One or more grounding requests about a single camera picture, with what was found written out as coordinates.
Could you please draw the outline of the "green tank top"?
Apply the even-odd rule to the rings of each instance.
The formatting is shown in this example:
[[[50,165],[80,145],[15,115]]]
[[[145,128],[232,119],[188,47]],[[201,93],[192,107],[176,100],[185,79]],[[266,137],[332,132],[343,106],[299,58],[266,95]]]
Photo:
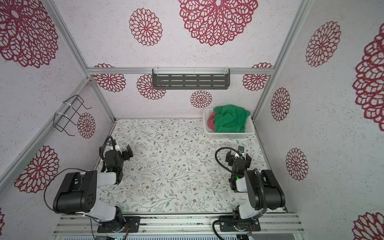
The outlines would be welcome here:
[[[244,133],[251,112],[235,105],[214,108],[216,133]]]

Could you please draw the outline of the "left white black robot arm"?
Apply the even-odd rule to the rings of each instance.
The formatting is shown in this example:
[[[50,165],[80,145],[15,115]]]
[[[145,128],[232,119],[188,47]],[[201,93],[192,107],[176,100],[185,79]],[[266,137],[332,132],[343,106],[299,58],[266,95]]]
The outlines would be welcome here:
[[[120,207],[97,199],[97,188],[119,185],[123,179],[124,162],[132,158],[130,146],[122,150],[117,145],[103,155],[103,172],[68,173],[53,201],[53,211],[61,214],[80,214],[95,220],[100,233],[119,233],[130,228]]]

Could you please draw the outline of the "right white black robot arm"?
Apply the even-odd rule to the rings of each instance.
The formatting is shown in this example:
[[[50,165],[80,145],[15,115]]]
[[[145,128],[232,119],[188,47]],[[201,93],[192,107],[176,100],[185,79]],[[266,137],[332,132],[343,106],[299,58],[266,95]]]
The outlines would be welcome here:
[[[246,193],[248,200],[233,210],[233,220],[252,222],[268,209],[275,210],[285,206],[284,193],[271,170],[251,170],[252,158],[238,152],[226,154],[226,163],[231,167],[230,188],[236,193]]]

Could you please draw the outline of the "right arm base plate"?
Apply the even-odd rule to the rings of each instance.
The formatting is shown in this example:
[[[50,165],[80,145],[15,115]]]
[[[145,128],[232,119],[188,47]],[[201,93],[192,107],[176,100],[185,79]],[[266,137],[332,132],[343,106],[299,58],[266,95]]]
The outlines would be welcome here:
[[[259,232],[259,220],[234,220],[232,216],[219,216],[221,232]]]

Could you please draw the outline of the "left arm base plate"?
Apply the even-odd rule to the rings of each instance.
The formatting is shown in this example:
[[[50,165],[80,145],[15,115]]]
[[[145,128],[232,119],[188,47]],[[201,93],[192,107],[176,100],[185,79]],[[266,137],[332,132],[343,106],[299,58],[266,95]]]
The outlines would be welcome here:
[[[97,233],[137,233],[140,220],[140,217],[123,217],[109,222],[101,222],[99,223]]]

